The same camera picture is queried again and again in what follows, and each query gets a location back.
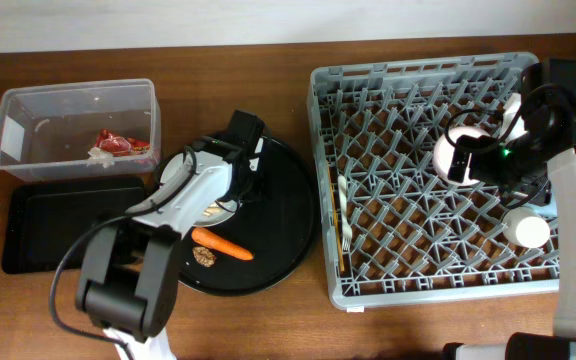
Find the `pink bowl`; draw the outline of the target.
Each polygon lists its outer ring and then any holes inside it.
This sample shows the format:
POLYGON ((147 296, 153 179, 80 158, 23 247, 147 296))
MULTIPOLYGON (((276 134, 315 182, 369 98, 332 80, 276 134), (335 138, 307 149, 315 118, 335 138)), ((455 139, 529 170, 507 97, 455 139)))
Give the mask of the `pink bowl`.
MULTIPOLYGON (((449 137, 454 141, 464 136, 471 136, 474 138, 479 138, 486 135, 486 132, 482 129, 471 127, 471 126, 458 126, 451 128, 448 132, 449 137)), ((479 180, 472 179, 470 177, 470 168, 466 169, 464 179, 462 181, 452 181, 448 178, 448 172, 452 163, 452 158, 455 148, 450 145, 446 139, 445 135, 442 135, 434 145, 433 148, 433 168, 437 175, 450 185, 456 186, 474 186, 479 183, 479 180)))

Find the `peanut shells and rice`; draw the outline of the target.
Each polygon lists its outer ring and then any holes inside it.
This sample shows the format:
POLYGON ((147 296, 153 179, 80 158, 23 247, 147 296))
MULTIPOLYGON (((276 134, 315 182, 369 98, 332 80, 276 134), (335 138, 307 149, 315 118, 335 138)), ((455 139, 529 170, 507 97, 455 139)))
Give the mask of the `peanut shells and rice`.
POLYGON ((209 218, 221 214, 222 212, 223 209, 218 204, 212 203, 203 211, 203 216, 209 218))

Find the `cream cup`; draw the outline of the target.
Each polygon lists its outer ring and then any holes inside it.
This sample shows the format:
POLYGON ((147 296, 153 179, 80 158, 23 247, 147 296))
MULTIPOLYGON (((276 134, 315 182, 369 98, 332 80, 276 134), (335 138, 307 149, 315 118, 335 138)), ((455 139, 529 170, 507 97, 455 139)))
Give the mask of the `cream cup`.
POLYGON ((547 221, 528 207, 509 210, 502 218, 502 222, 506 226, 503 230, 504 237, 517 246, 539 248, 550 237, 547 221))

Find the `grey plate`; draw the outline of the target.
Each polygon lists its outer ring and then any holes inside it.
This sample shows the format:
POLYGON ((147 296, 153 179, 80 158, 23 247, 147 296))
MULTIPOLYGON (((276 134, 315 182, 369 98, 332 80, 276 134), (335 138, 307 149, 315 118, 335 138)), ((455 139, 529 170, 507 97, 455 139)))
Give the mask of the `grey plate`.
MULTIPOLYGON (((158 174, 157 182, 159 186, 163 186, 167 181, 169 181, 173 177, 177 168, 181 167, 183 164, 184 164, 183 153, 177 153, 174 156, 167 158, 166 161, 161 166, 161 169, 158 174)), ((229 200, 229 201, 218 200, 213 203, 218 204, 223 209, 223 212, 221 214, 209 218, 204 217, 202 213, 200 218, 195 222, 195 227, 212 227, 217 224, 223 223, 228 219, 230 219, 241 205, 241 203, 237 200, 229 200)))

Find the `orange carrot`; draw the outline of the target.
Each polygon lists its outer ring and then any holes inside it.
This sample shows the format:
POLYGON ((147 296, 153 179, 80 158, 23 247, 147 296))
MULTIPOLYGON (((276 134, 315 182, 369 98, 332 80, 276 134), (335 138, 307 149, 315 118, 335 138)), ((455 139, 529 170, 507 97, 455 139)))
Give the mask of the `orange carrot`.
POLYGON ((191 237, 195 243, 203 247, 216 250, 236 259, 243 261, 251 261, 254 259, 254 255, 249 250, 220 237, 207 228, 195 228, 191 232, 191 237))

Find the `walnut piece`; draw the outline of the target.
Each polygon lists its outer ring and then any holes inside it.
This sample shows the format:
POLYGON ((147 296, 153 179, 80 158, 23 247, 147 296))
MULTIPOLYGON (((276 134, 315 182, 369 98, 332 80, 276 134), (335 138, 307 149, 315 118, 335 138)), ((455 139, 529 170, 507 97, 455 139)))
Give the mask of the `walnut piece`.
POLYGON ((194 247, 192 254, 196 262, 203 267, 210 268, 216 263, 217 257, 206 247, 194 247))

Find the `white plastic fork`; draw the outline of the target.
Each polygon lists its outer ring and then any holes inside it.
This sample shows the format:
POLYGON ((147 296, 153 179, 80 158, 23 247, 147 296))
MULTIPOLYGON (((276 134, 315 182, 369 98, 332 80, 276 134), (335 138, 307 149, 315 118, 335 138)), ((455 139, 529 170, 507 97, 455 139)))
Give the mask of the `white plastic fork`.
POLYGON ((337 177, 338 196, 340 201, 340 218, 342 231, 342 250, 348 252, 353 237, 352 228, 348 222, 348 183, 343 175, 337 177))

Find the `wooden chopstick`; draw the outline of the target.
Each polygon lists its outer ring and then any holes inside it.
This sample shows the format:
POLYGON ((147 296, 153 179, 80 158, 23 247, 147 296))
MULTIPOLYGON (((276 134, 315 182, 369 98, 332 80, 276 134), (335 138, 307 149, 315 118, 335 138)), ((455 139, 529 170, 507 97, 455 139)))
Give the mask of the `wooden chopstick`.
POLYGON ((342 238, 341 238, 341 232, 340 232, 340 227, 339 227, 338 215, 337 215, 337 212, 335 211, 336 210, 335 193, 334 193, 334 189, 333 189, 330 164, 328 162, 326 162, 326 169, 327 169, 328 181, 329 181, 329 191, 330 191, 330 197, 331 197, 333 225, 335 228, 335 238, 336 238, 335 241, 336 241, 337 255, 338 255, 338 261, 339 261, 339 272, 340 272, 340 274, 343 274, 345 272, 345 264, 344 264, 344 260, 343 260, 342 238))

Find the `grey dishwasher rack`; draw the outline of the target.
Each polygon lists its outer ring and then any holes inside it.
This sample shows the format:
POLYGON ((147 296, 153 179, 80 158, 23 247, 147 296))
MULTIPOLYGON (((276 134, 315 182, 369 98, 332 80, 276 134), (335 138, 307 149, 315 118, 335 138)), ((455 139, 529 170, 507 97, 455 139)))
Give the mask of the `grey dishwasher rack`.
POLYGON ((496 134, 528 52, 321 67, 307 99, 328 292, 344 311, 557 290, 557 241, 507 242, 493 186, 450 185, 434 171, 445 123, 496 134), (340 274, 326 162, 348 183, 350 250, 340 274))

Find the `red snack wrapper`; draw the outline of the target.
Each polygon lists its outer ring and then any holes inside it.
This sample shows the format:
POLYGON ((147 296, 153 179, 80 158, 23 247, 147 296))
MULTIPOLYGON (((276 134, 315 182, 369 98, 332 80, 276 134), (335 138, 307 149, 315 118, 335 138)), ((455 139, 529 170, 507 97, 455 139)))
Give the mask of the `red snack wrapper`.
POLYGON ((142 155, 151 149, 149 142, 120 136, 107 129, 99 132, 95 146, 115 157, 142 155))

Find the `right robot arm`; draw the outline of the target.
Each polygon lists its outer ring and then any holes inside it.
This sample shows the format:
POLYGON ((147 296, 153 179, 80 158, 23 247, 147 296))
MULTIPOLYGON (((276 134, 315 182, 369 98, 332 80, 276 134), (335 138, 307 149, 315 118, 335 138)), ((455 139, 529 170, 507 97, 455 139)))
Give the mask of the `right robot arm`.
POLYGON ((576 359, 576 61, 547 59, 524 69, 521 103, 511 127, 498 137, 462 135, 453 148, 446 180, 476 180, 512 191, 536 179, 548 181, 559 231, 558 303, 550 335, 516 332, 501 345, 448 343, 445 359, 576 359))

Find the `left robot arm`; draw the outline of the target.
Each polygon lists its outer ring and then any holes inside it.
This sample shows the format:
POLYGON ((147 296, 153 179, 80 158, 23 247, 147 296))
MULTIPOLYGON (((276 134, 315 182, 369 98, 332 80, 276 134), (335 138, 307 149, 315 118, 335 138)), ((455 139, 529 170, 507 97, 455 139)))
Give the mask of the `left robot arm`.
POLYGON ((76 307, 123 359, 170 359, 165 325, 177 298, 185 234, 213 203, 239 201, 256 185, 265 124, 237 110, 228 127, 168 163, 163 184, 126 213, 83 235, 76 307))

